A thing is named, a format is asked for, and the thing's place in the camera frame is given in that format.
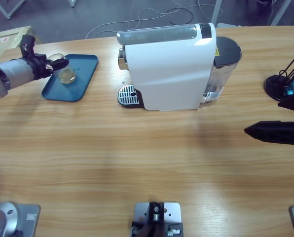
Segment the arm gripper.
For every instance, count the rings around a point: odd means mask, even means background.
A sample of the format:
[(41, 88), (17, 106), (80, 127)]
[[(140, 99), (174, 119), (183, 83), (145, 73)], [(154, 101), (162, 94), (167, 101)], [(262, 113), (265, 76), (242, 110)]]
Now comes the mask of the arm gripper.
[(45, 54), (27, 55), (26, 62), (32, 68), (34, 79), (44, 79), (69, 64), (67, 59), (48, 60)]

